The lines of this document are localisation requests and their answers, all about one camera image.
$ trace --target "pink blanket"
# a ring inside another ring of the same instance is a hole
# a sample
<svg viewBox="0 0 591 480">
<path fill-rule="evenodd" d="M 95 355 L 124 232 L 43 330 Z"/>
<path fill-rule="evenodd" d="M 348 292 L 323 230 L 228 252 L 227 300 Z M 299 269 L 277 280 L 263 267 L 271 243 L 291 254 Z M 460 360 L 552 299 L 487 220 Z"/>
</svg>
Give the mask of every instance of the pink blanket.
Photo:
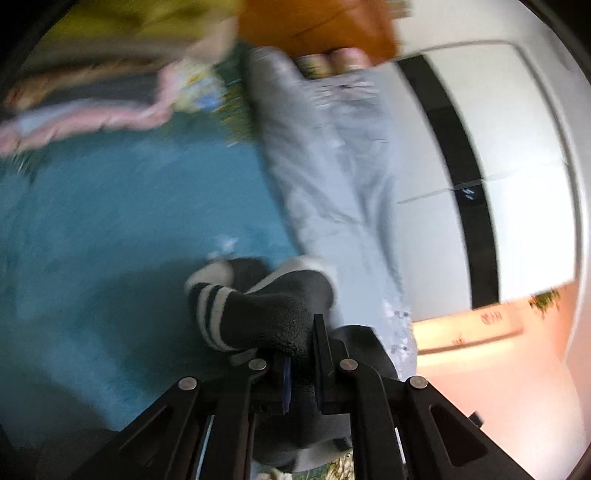
<svg viewBox="0 0 591 480">
<path fill-rule="evenodd" d="M 18 118 L 0 124 L 0 155 L 40 148 L 50 141 L 75 134 L 104 129 L 148 130 L 166 123 L 173 114 L 173 103 L 182 87 L 173 64 L 158 72 L 160 89 L 155 104 L 149 107 L 84 106 L 48 119 L 38 128 L 23 132 Z"/>
</svg>

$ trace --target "orange pillow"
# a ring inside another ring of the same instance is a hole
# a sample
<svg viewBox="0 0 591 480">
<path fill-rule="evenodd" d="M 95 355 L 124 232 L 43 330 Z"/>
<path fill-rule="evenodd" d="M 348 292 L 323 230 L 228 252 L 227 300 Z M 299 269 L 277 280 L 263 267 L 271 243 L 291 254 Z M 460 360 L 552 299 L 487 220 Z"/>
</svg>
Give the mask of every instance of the orange pillow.
<svg viewBox="0 0 591 480">
<path fill-rule="evenodd" d="M 385 0 L 246 0 L 238 33 L 292 58 L 357 47 L 377 65 L 397 53 Z"/>
</svg>

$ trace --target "blue rug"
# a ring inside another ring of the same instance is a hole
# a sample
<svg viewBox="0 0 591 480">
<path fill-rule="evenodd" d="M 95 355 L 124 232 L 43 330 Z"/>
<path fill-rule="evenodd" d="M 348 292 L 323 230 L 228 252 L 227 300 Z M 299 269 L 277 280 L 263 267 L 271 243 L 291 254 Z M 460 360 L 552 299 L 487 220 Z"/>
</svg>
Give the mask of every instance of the blue rug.
<svg viewBox="0 0 591 480">
<path fill-rule="evenodd" d="M 17 446 L 119 430 L 185 375 L 226 368 L 189 319 L 208 258 L 296 254 L 258 152 L 210 115 L 50 144 L 0 167 L 0 422 Z"/>
</svg>

